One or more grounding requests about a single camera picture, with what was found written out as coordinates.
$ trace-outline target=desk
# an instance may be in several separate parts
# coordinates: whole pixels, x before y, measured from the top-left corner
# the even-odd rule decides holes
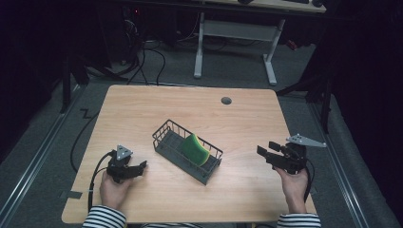
[[[229,97],[231,104],[223,104]],[[206,185],[155,152],[152,134],[171,119],[223,151]],[[285,144],[289,136],[276,93],[268,89],[113,85],[106,94],[62,219],[81,223],[98,160],[117,144],[133,150],[130,165],[147,161],[132,183],[127,222],[249,222],[277,220],[288,208],[280,177],[257,154],[257,145]],[[100,203],[95,180],[93,204]],[[316,209],[311,197],[309,212]]]
[[[238,0],[205,0],[202,1],[208,3],[223,3],[223,4],[236,4],[255,8],[268,8],[277,10],[296,10],[303,12],[320,12],[324,13],[326,9],[321,6],[315,7],[312,2],[309,4],[300,4],[282,0],[255,0],[249,3],[247,6],[242,5]],[[200,78],[202,76],[202,53],[203,53],[203,36],[221,36],[237,39],[249,39],[269,42],[270,46],[263,54],[263,62],[266,67],[266,73],[269,80],[269,84],[275,86],[277,84],[276,75],[272,66],[272,58],[278,44],[278,39],[283,30],[285,20],[280,19],[277,26],[259,26],[243,23],[222,22],[216,20],[204,20],[204,13],[201,13],[201,20],[199,25],[199,45],[196,53],[195,72],[194,77]]]

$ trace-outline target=white desk frame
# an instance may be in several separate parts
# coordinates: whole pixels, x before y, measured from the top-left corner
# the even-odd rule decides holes
[[[252,24],[241,24],[232,22],[204,20],[204,13],[201,13],[200,29],[199,29],[199,45],[196,54],[195,78],[202,76],[202,42],[204,35],[231,37],[247,40],[259,40],[271,42],[267,54],[263,54],[263,61],[266,66],[267,77],[272,86],[277,84],[276,75],[272,66],[272,58],[278,44],[279,36],[285,20],[279,21],[276,27],[258,26]]]

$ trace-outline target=metal rail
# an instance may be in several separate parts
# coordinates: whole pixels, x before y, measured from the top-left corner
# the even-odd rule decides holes
[[[14,190],[9,196],[9,199],[4,204],[3,208],[0,211],[0,227],[8,227],[13,215],[18,209],[21,201],[24,199],[24,196],[28,192],[30,186],[32,185],[33,181],[35,180],[36,176],[38,175],[42,165],[44,164],[45,160],[47,159],[50,149],[53,145],[53,142],[59,133],[65,119],[67,118],[71,108],[74,106],[75,102],[78,98],[83,94],[85,88],[82,86],[75,86],[73,92],[73,100],[70,106],[66,109],[64,113],[60,113],[57,117],[55,123],[51,127],[50,131],[46,135],[45,139],[42,141],[41,146],[37,150],[35,156],[33,157],[32,161],[30,162],[28,168],[26,169],[25,173],[22,175]]]

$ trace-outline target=wooden table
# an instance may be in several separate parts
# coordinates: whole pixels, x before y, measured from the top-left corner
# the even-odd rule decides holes
[[[231,104],[223,104],[229,97]],[[155,152],[152,134],[167,120],[180,124],[223,151],[206,185]],[[113,85],[88,143],[62,219],[81,223],[87,189],[100,158],[117,144],[134,151],[130,165],[147,161],[123,205],[127,222],[251,222],[287,213],[281,182],[257,145],[285,144],[289,132],[276,93],[268,89]],[[100,203],[98,175],[94,205]],[[316,211],[312,199],[309,212]]]

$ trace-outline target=table hole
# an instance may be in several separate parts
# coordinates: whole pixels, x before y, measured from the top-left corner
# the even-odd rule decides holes
[[[232,100],[231,100],[231,98],[229,98],[229,97],[223,97],[223,98],[221,98],[221,102],[222,102],[224,105],[230,105],[230,104],[232,103]]]

